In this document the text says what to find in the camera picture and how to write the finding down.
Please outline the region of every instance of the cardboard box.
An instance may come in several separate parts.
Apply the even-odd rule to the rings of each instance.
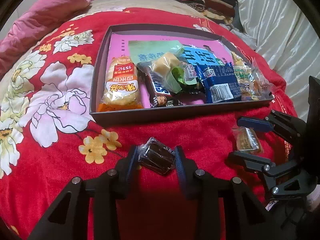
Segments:
[[[274,96],[270,93],[269,98],[258,101],[237,101],[237,102],[222,102],[215,104],[188,105],[188,106],[171,106],[158,107],[147,109],[121,110],[110,112],[97,112],[96,109],[103,96],[105,87],[105,76],[107,71],[108,51],[111,36],[113,33],[121,35],[164,35],[178,36],[184,38],[194,38],[202,40],[219,40],[228,49],[235,52],[243,60],[251,65],[244,55],[239,52],[228,40],[222,36],[215,35],[202,30],[158,24],[125,24],[111,26],[105,34],[98,52],[91,86],[90,96],[90,115],[94,120],[106,127],[111,125],[121,125],[130,123],[145,123],[145,122],[161,122],[177,119],[185,119],[194,116],[215,114],[234,110],[244,110],[249,108],[257,108],[268,106]]]

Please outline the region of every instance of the pink pillow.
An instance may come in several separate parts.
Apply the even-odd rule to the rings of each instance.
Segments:
[[[86,8],[91,0],[38,0],[0,41],[0,78],[41,38]]]

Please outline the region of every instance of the blue snack bag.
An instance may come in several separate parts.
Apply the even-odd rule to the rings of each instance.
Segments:
[[[194,66],[205,88],[208,104],[241,100],[241,91],[232,64],[223,65],[221,63]]]

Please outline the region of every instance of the plastic wrapper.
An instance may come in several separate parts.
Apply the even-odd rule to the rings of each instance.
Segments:
[[[205,89],[207,103],[240,101],[240,87],[231,63],[196,65],[196,72]]]
[[[158,60],[167,52],[177,57],[184,51],[179,41],[129,41],[128,47],[135,64]]]
[[[233,65],[234,66],[239,66],[239,67],[247,66],[247,64],[244,62],[244,60],[240,56],[238,56],[236,53],[234,53],[232,51],[231,55],[232,55]]]
[[[253,129],[246,127],[234,127],[232,131],[236,138],[238,151],[250,154],[263,153],[260,141]]]
[[[167,52],[156,61],[139,62],[137,67],[147,75],[152,74],[153,78],[157,76],[157,82],[172,93],[199,90],[196,71],[184,57]]]
[[[252,76],[254,77],[253,84],[255,88],[258,90],[260,95],[266,97],[270,92],[275,94],[276,86],[268,81],[258,68],[258,64],[256,59],[253,60],[251,66]]]
[[[161,78],[154,72],[145,74],[145,84],[149,93],[151,107],[182,106],[161,84]]]
[[[98,111],[142,108],[137,68],[130,57],[114,58],[106,73],[106,83]]]
[[[258,89],[254,86],[255,79],[251,68],[247,66],[234,66],[233,70],[240,86],[241,100],[259,100],[261,96]]]
[[[138,148],[141,165],[165,175],[174,168],[175,152],[154,137]]]

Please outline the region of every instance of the red bedspread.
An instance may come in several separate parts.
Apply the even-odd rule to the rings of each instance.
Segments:
[[[154,23],[205,27],[234,43],[252,61],[256,58],[266,78],[277,86],[270,107],[228,112],[192,119],[103,128],[90,121],[88,105],[93,66],[110,25]],[[264,201],[255,174],[226,163],[235,149],[231,132],[241,115],[263,118],[271,109],[295,114],[285,95],[285,81],[265,60],[221,26],[169,12],[127,8],[99,12],[64,23],[46,38],[12,76],[1,107],[0,216],[26,239],[44,211],[75,176],[95,178],[113,168],[132,144],[154,136],[174,148],[181,145],[188,158],[217,178],[241,177]],[[262,156],[283,163],[289,145],[273,133],[258,134]],[[162,177],[142,167],[132,193],[119,201],[121,239],[193,239],[196,203],[179,191],[176,172]],[[89,239],[92,239],[92,213]]]

